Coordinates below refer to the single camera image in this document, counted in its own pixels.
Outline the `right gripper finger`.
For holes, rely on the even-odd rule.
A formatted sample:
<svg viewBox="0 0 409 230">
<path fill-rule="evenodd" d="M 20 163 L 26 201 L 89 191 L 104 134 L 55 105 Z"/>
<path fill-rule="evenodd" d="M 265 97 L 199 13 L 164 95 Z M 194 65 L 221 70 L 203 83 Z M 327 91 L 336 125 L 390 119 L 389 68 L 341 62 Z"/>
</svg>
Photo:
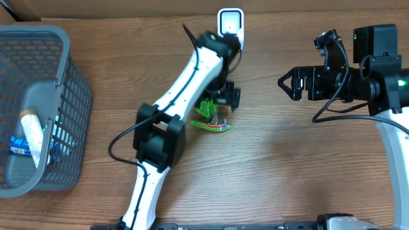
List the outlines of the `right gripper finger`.
<svg viewBox="0 0 409 230">
<path fill-rule="evenodd" d="M 293 67 L 290 71 L 280 77 L 277 83 L 284 84 L 286 81 L 290 81 L 291 84 L 300 84 L 302 80 L 302 77 L 300 76 L 301 69 L 301 66 Z"/>
<path fill-rule="evenodd" d="M 287 86 L 284 80 L 278 80 L 278 86 L 283 89 L 293 101 L 302 99 L 302 79 L 292 79 L 291 86 Z"/>
</svg>

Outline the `green snack bag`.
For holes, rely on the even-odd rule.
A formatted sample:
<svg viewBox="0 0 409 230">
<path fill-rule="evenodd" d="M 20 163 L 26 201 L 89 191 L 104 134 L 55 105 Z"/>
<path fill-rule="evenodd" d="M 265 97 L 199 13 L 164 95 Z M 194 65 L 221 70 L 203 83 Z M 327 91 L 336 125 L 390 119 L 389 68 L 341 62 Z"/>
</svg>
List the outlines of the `green snack bag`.
<svg viewBox="0 0 409 230">
<path fill-rule="evenodd" d="M 200 102 L 196 112 L 203 116 L 201 120 L 192 120 L 191 125 L 211 132 L 225 132 L 233 127 L 228 123 L 229 106 L 205 98 Z"/>
</svg>

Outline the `white tube gold cap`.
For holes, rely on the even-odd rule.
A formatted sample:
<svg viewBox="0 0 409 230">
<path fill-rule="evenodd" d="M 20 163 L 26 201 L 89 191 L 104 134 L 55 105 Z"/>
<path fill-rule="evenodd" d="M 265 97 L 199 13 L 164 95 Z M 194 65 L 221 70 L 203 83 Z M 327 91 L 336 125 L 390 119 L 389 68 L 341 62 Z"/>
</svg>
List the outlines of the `white tube gold cap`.
<svg viewBox="0 0 409 230">
<path fill-rule="evenodd" d="M 43 128 L 36 112 L 26 109 L 20 113 L 20 122 L 31 152 L 35 167 L 39 166 L 43 144 Z"/>
</svg>

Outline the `blue snack bar wrapper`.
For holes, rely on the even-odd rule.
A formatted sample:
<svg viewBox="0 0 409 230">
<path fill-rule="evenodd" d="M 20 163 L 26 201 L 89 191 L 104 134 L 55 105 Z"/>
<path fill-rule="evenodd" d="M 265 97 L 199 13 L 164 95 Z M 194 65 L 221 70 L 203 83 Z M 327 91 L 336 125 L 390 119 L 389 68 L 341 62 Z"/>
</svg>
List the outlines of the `blue snack bar wrapper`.
<svg viewBox="0 0 409 230">
<path fill-rule="evenodd" d="M 25 157 L 31 156 L 29 145 L 25 138 L 15 137 L 11 135 L 9 147 L 10 155 L 22 155 Z"/>
</svg>

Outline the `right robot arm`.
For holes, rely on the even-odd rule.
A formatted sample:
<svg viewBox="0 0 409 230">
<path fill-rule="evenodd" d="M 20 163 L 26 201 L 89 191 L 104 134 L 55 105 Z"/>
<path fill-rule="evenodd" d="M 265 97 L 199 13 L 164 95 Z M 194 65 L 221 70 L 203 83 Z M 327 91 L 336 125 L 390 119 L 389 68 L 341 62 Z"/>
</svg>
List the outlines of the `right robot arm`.
<svg viewBox="0 0 409 230">
<path fill-rule="evenodd" d="M 326 104 L 313 123 L 370 120 L 382 138 L 394 196 L 391 229 L 408 229 L 408 69 L 398 53 L 397 26 L 381 24 L 353 31 L 350 66 L 342 38 L 331 29 L 314 39 L 321 66 L 295 66 L 277 82 L 293 101 L 308 92 Z"/>
</svg>

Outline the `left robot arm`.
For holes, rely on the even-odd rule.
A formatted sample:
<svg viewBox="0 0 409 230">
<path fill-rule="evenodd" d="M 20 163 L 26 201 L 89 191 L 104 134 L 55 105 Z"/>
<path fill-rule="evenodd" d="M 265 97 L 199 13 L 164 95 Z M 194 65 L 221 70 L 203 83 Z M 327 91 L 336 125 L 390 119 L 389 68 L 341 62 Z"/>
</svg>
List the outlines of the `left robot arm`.
<svg viewBox="0 0 409 230">
<path fill-rule="evenodd" d="M 189 38 L 194 51 L 180 76 L 153 105 L 143 103 L 135 125 L 114 138 L 118 141 L 134 134 L 137 154 L 133 165 L 138 170 L 128 210 L 113 229 L 150 229 L 155 222 L 164 180 L 185 150 L 185 122 L 193 108 L 206 98 L 232 109 L 239 106 L 241 90 L 226 77 L 230 63 L 242 52 L 243 30 L 236 34 L 208 31 Z"/>
</svg>

